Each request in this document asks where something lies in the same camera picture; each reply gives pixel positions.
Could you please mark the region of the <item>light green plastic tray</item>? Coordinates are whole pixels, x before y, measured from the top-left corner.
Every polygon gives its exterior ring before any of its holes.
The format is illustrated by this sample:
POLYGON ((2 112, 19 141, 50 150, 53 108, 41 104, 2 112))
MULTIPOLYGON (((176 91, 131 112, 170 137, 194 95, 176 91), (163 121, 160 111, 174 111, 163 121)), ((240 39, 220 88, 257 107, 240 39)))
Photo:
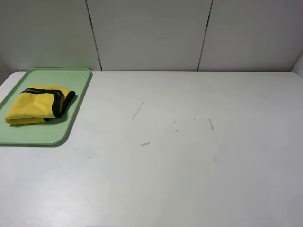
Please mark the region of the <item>light green plastic tray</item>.
POLYGON ((92 73, 87 68, 33 68, 0 86, 0 144, 57 146, 69 135, 92 73))

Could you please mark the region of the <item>yellow towel with black trim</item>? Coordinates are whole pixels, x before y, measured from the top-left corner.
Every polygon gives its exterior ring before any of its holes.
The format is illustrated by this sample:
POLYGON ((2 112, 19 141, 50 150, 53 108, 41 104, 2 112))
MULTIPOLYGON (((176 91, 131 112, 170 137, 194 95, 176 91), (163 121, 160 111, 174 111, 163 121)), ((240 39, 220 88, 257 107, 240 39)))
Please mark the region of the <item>yellow towel with black trim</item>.
POLYGON ((17 96, 4 119, 9 125, 26 125, 61 118, 75 97, 74 91, 61 86, 29 86, 17 96))

